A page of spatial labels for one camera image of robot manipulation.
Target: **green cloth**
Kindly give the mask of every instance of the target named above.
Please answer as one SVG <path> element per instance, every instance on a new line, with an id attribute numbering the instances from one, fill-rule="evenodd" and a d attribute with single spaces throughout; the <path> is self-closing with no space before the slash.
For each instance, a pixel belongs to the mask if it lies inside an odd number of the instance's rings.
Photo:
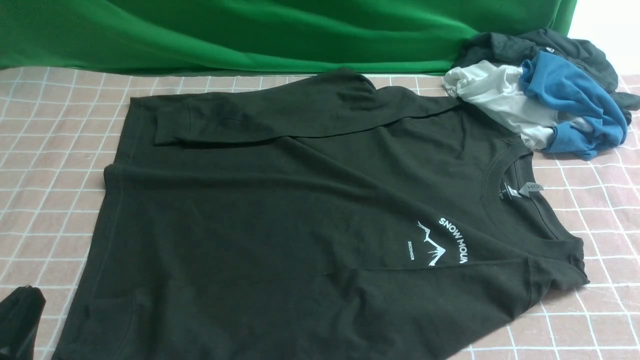
<path id="1" fill-rule="evenodd" d="M 576 1 L 1 1 L 0 69 L 440 73 L 479 32 L 566 34 Z"/>

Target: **neck tag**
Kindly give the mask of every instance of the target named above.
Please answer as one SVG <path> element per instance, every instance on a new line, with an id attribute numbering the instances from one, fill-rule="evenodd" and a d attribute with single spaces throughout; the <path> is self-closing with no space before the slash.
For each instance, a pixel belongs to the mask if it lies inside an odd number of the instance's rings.
<path id="1" fill-rule="evenodd" d="M 520 193 L 522 195 L 525 195 L 526 197 L 531 197 L 529 196 L 530 192 L 541 192 L 542 190 L 544 190 L 545 188 L 542 187 L 542 185 L 540 184 L 536 184 L 536 183 L 526 183 L 524 184 L 524 186 L 522 187 L 522 189 L 520 189 Z"/>

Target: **pile of clothes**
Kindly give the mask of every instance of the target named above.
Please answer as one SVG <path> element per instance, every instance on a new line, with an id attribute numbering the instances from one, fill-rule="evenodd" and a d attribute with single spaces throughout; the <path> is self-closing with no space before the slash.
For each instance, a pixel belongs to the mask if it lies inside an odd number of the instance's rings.
<path id="1" fill-rule="evenodd" d="M 618 74 L 601 50 L 551 29 L 481 33 L 463 46 L 443 83 L 528 148 L 584 160 L 622 144 L 629 111 L 640 109 L 638 95 L 616 91 Z"/>

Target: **white wall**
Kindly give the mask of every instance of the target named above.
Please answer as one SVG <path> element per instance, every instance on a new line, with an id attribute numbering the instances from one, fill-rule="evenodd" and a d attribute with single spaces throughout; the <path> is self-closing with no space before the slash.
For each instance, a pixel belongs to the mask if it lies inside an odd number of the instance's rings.
<path id="1" fill-rule="evenodd" d="M 601 48 L 618 74 L 640 74 L 640 0 L 578 0 L 569 37 Z"/>

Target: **clothing label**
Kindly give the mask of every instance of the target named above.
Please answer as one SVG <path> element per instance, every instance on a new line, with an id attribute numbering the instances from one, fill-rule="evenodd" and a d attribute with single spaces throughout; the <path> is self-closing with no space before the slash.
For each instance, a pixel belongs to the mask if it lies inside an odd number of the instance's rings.
<path id="1" fill-rule="evenodd" d="M 529 193 L 530 192 L 541 192 L 542 190 L 544 190 L 545 188 L 542 187 L 542 185 L 540 184 L 536 184 L 536 183 L 526 183 L 524 184 L 524 186 L 522 187 L 522 189 L 520 189 L 520 193 L 522 195 L 525 195 L 526 197 L 530 197 Z"/>
<path id="2" fill-rule="evenodd" d="M 509 199 L 513 199 L 514 197 L 522 197 L 514 188 L 510 187 L 507 183 L 504 183 L 504 189 L 500 190 L 500 200 L 504 200 L 505 195 L 509 197 Z"/>

